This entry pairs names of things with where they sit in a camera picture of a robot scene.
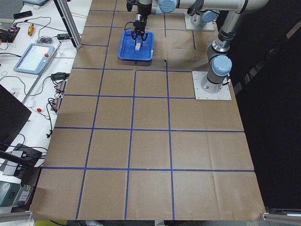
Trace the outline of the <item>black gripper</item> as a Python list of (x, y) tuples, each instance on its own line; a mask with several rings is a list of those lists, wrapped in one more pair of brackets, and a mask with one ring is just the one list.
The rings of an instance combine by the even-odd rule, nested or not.
[(136, 20), (133, 22), (134, 30), (131, 31), (131, 36), (135, 41), (135, 45), (137, 44), (137, 37), (141, 37), (141, 46), (143, 46), (144, 42), (147, 40), (148, 34), (145, 32), (146, 24), (147, 17), (142, 16), (141, 14), (136, 14)]

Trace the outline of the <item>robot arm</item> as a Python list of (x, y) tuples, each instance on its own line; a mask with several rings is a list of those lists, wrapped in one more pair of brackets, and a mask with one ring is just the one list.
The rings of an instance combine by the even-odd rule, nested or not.
[(226, 54), (245, 14), (256, 12), (267, 3), (267, 0), (153, 0), (151, 13), (170, 13), (176, 8), (187, 9), (192, 15), (203, 9), (228, 11), (218, 37), (207, 48), (209, 70), (201, 81), (205, 92), (215, 94), (231, 71), (232, 62)]
[[(147, 19), (150, 14), (160, 15), (162, 13), (171, 13), (176, 8), (181, 8), (183, 0), (128, 0), (127, 11), (130, 12), (134, 5), (137, 6), (136, 19), (132, 22), (134, 29), (129, 36), (141, 45), (147, 40), (148, 34), (145, 32)], [(202, 0), (190, 0), (187, 6), (187, 15), (194, 26), (203, 27), (206, 24), (217, 19), (218, 10), (202, 9), (204, 2)]]

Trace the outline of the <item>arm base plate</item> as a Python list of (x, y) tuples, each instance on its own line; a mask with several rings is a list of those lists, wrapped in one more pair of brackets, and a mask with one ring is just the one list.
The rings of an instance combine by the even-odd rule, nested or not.
[(203, 31), (213, 32), (213, 21), (216, 19), (217, 14), (211, 11), (202, 12), (199, 15), (193, 16), (184, 13), (185, 26), (187, 31)]
[(221, 84), (213, 84), (207, 79), (207, 72), (192, 71), (192, 77), (196, 100), (232, 100), (226, 78)]

